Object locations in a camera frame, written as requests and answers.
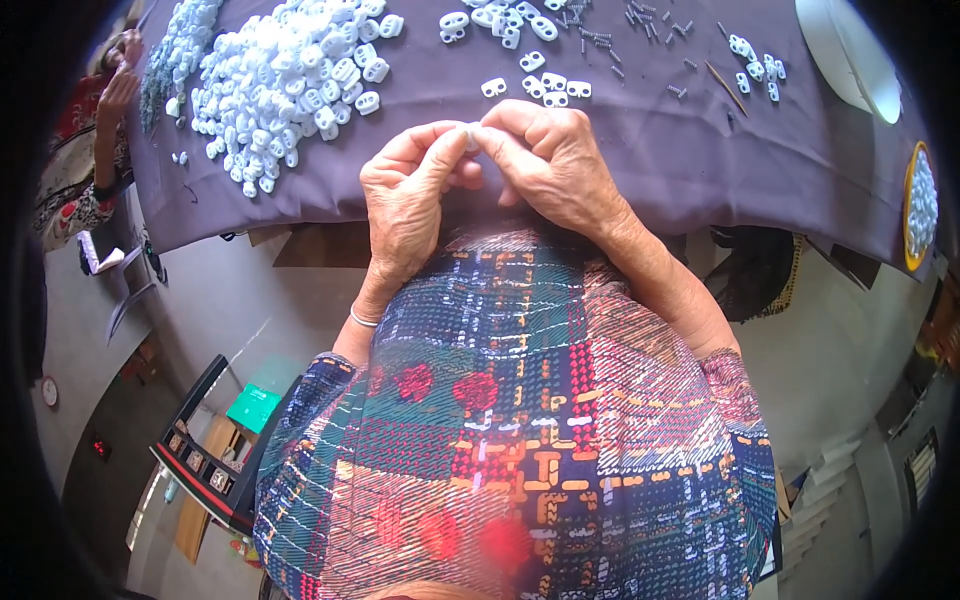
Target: red stripe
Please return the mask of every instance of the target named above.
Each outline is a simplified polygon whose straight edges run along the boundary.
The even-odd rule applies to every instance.
[[[171,463],[173,463],[173,466],[176,467],[177,470],[178,470],[184,477],[186,477],[186,478],[190,481],[190,483],[192,483],[192,484],[200,491],[200,493],[202,493],[204,496],[206,496],[206,498],[207,498],[210,502],[213,502],[213,504],[216,505],[217,508],[219,508],[219,509],[220,509],[221,511],[223,511],[224,513],[227,513],[227,515],[236,518],[237,520],[243,521],[244,523],[247,523],[248,525],[252,525],[252,523],[250,523],[248,520],[246,520],[246,519],[243,518],[242,516],[235,514],[235,513],[230,509],[230,507],[227,506],[227,505],[224,503],[223,500],[221,500],[221,499],[218,498],[217,496],[213,495],[213,493],[210,492],[210,490],[208,490],[208,489],[204,486],[204,484],[200,483],[200,482],[197,480],[197,478],[194,477],[194,476],[190,473],[190,471],[188,471],[188,470],[186,470],[185,468],[183,468],[183,466],[182,466],[179,462],[177,462],[177,459],[174,458],[172,454],[170,454],[170,451],[167,450],[167,448],[164,447],[163,444],[157,444],[156,447],[159,448],[160,452],[163,452],[163,455],[166,456],[166,457],[170,460]]]

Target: yellow basket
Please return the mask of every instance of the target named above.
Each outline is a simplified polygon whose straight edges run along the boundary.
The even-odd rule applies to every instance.
[[[924,264],[924,257],[926,256],[926,248],[920,252],[920,256],[914,258],[910,255],[909,250],[909,241],[907,240],[906,232],[908,229],[908,218],[910,216],[910,190],[912,185],[910,183],[913,181],[913,170],[917,166],[917,155],[920,153],[920,150],[923,150],[926,154],[926,162],[930,165],[930,173],[933,173],[933,159],[930,157],[930,151],[926,148],[926,144],[922,141],[917,142],[917,145],[913,147],[913,156],[910,158],[910,162],[906,166],[906,177],[903,178],[903,258],[906,260],[906,268],[910,271],[916,271],[920,268],[920,265]]]

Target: red patterned clothing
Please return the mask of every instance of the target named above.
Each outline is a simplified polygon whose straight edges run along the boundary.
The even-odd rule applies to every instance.
[[[82,78],[54,129],[50,158],[34,204],[34,231],[42,237],[46,252],[107,221],[113,215],[117,193],[132,182],[130,148],[121,125],[113,160],[116,183],[108,190],[93,185],[97,103],[107,83],[109,77],[104,75]]]
[[[254,543],[294,600],[414,580],[746,598],[776,513],[739,356],[698,362],[595,247],[546,225],[446,245],[367,368],[318,356],[257,481]]]

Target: bracelet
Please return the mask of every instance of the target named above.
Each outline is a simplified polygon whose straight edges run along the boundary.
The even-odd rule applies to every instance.
[[[364,321],[360,317],[357,317],[357,314],[353,312],[353,304],[350,305],[350,318],[356,321],[358,324],[361,324],[364,327],[376,327],[380,323],[373,323],[371,321]]]

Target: purple tablecloth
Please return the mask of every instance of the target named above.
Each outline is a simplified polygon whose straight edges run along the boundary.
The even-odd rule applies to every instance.
[[[159,0],[143,32],[148,48],[162,37],[174,4]],[[494,77],[507,81],[500,99],[529,99],[517,62],[523,53],[540,50],[546,70],[592,83],[593,97],[571,98],[570,106],[589,114],[617,185],[650,229],[678,234],[706,225],[784,228],[819,234],[902,269],[903,174],[914,144],[924,137],[906,90],[903,115],[893,127],[843,103],[813,63],[789,0],[657,4],[681,24],[693,19],[686,39],[675,36],[668,46],[648,42],[642,28],[631,30],[618,0],[598,1],[587,13],[590,29],[613,35],[626,73],[622,83],[605,51],[589,47],[586,57],[581,55],[572,29],[545,43],[526,27],[519,49],[511,51],[489,30],[471,25],[465,39],[445,45],[438,20],[460,10],[460,2],[388,0],[387,12],[400,14],[406,24],[400,37],[375,42],[392,67],[387,80],[373,86],[381,109],[367,117],[355,111],[333,143],[318,135],[302,140],[300,166],[283,167],[270,196],[261,192],[255,202],[244,197],[224,172],[222,158],[206,157],[208,138],[189,128],[177,130],[169,117],[147,136],[129,127],[137,190],[154,246],[165,252],[238,229],[364,219],[357,174],[366,160],[407,127],[437,119],[478,120],[498,100],[480,93],[480,84]],[[235,31],[251,14],[269,14],[275,5],[276,0],[227,0],[217,27]],[[759,54],[783,60],[787,80],[778,105],[752,82],[754,92],[741,96],[750,114],[745,118],[710,76],[705,60],[731,86],[734,74],[744,70],[718,20],[729,33],[748,38]],[[659,18],[655,23],[666,38],[667,24]],[[686,66],[684,58],[698,68]],[[199,73],[187,82],[188,89],[199,85]],[[668,84],[686,87],[686,97],[678,101]],[[736,114],[732,124],[729,110]],[[136,114],[132,108],[128,118]],[[186,167],[170,159],[183,150],[190,155]],[[497,174],[489,180],[475,202],[498,194]]]

